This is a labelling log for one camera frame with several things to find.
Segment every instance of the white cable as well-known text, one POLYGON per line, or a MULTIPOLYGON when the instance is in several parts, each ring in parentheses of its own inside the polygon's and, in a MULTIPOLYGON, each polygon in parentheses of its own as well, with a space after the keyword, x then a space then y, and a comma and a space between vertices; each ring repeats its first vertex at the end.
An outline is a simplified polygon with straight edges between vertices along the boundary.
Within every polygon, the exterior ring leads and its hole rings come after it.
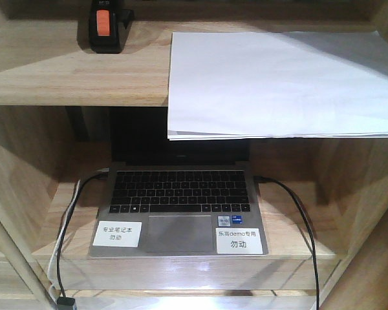
MULTIPOLYGON (((91 176, 89 176, 88 178, 90 178, 92 176, 95 176, 95 175, 97 175, 97 174, 99 174, 101 172, 109 172, 109 168, 99 169, 99 170, 93 172, 91 174, 91 176)), ((61 226, 60 232, 59 232, 58 237, 56 239, 56 243, 55 243, 54 248, 53 248, 53 253, 50 256, 49 265, 47 267, 47 278, 51 282, 51 285, 50 285, 50 287, 48 289, 48 293, 49 293, 49 296, 51 297, 51 299, 53 299, 53 301, 55 303, 56 303, 56 296, 55 296, 56 292, 54 292, 54 289, 56 290, 56 287, 55 287, 54 283, 57 282, 57 280, 52 276, 52 273, 54 271, 55 257, 56 257, 56 253, 58 251, 58 247, 59 247, 59 244, 60 244, 60 241, 61 241, 62 232, 65 229, 66 224, 67 224, 68 214, 70 213, 70 210, 74 207, 74 202, 75 202, 76 198, 78 197, 80 185, 81 185, 81 179, 79 179, 76 182, 76 184, 75 184, 75 188, 74 188, 72 199, 71 199, 71 201, 69 203, 69 206, 66 208, 65 215, 64 215, 64 218, 63 218, 63 224, 61 226)))

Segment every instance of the paper sheet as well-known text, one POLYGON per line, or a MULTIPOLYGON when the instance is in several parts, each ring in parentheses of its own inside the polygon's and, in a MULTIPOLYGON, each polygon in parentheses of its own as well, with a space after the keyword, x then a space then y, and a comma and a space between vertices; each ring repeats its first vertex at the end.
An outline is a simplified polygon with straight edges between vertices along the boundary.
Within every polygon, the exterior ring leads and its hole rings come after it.
POLYGON ((388 137, 378 33, 174 33, 168 138, 388 137))

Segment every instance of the touchpad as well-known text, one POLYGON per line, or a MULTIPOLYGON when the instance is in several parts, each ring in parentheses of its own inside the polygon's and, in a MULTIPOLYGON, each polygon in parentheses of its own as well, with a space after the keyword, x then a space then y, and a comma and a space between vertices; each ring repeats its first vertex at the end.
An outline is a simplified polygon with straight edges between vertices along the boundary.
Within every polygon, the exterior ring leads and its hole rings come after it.
POLYGON ((148 252, 212 252, 211 216, 150 216, 148 252))

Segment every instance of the black tape dispenser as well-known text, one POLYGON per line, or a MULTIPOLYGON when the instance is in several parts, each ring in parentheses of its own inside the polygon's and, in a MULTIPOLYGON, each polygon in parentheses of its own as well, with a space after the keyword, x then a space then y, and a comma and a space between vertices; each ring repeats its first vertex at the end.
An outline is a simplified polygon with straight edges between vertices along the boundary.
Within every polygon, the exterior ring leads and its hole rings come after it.
POLYGON ((133 19, 134 12, 121 9, 117 0, 92 0, 89 14, 91 49, 99 54, 120 53, 133 19))

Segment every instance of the laptop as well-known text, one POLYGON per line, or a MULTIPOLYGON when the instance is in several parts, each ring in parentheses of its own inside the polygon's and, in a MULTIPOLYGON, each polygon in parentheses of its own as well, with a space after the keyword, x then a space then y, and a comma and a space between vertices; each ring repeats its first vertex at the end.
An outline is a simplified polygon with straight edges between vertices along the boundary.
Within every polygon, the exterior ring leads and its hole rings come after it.
POLYGON ((248 140, 169 141, 166 107, 109 115, 113 163, 90 257, 268 253, 248 140))

